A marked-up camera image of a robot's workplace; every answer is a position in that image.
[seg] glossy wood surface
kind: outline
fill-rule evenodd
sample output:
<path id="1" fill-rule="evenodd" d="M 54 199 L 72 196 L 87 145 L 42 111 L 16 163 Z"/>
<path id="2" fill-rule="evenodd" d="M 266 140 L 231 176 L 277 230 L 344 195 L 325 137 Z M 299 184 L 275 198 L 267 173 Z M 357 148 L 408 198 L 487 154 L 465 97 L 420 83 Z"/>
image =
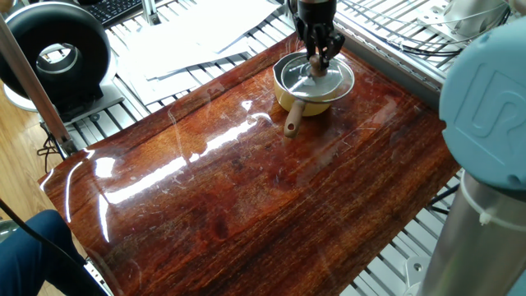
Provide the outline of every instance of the glossy wood surface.
<path id="1" fill-rule="evenodd" d="M 347 51 L 351 94 L 285 138 L 272 65 L 299 46 L 41 179 L 115 294 L 338 294 L 459 169 L 437 114 Z"/>

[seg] white paper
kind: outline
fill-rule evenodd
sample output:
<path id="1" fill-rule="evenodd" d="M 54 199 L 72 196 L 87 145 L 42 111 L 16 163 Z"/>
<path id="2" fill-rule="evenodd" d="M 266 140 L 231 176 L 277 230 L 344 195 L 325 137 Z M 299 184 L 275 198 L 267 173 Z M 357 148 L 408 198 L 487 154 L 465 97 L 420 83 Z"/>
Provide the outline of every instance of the white paper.
<path id="1" fill-rule="evenodd" d="M 122 57 L 118 75 L 132 87 L 143 104 L 151 104 L 198 85 L 186 69 L 172 73 L 164 79 L 147 80 L 130 56 Z"/>
<path id="2" fill-rule="evenodd" d="M 201 0 L 181 22 L 191 24 L 192 38 L 198 44 L 220 53 L 278 7 L 267 0 Z"/>
<path id="3" fill-rule="evenodd" d="M 147 79 L 163 77 L 245 53 L 249 47 L 243 34 L 277 7 L 266 0 L 200 0 L 183 16 L 130 34 L 126 44 Z"/>

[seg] wooden floor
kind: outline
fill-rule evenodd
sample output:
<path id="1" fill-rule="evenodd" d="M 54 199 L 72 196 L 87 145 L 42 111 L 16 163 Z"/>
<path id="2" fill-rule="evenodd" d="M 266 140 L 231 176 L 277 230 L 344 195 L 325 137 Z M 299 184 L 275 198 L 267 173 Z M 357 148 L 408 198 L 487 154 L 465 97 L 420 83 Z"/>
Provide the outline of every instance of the wooden floor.
<path id="1" fill-rule="evenodd" d="M 23 219 L 45 209 L 54 209 L 48 197 L 40 191 L 36 180 L 45 174 L 44 157 L 36 151 L 42 147 L 46 134 L 39 125 L 37 113 L 12 105 L 3 93 L 0 82 L 0 197 Z M 48 169 L 60 164 L 59 155 L 50 155 Z M 0 211 L 0 217 L 9 220 Z M 45 283 L 40 296 L 62 295 Z"/>

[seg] pan handle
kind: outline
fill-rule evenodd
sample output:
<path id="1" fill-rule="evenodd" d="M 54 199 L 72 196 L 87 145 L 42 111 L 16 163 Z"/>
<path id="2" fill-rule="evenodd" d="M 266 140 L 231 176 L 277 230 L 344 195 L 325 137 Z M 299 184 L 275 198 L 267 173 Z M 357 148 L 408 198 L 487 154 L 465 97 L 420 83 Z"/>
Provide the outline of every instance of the pan handle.
<path id="1" fill-rule="evenodd" d="M 306 103 L 300 99 L 294 101 L 293 107 L 290 109 L 287 120 L 285 121 L 284 134 L 286 137 L 294 138 L 298 135 L 299 124 L 302 122 L 305 105 Z"/>

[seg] keyboard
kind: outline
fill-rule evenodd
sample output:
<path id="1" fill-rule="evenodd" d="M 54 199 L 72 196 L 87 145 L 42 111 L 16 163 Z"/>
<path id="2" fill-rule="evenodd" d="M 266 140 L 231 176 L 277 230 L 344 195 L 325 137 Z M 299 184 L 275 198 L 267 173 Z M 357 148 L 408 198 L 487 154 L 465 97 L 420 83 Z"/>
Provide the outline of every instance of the keyboard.
<path id="1" fill-rule="evenodd" d="M 142 10 L 142 3 L 141 0 L 102 0 L 83 7 L 99 20 L 104 28 L 108 28 Z"/>

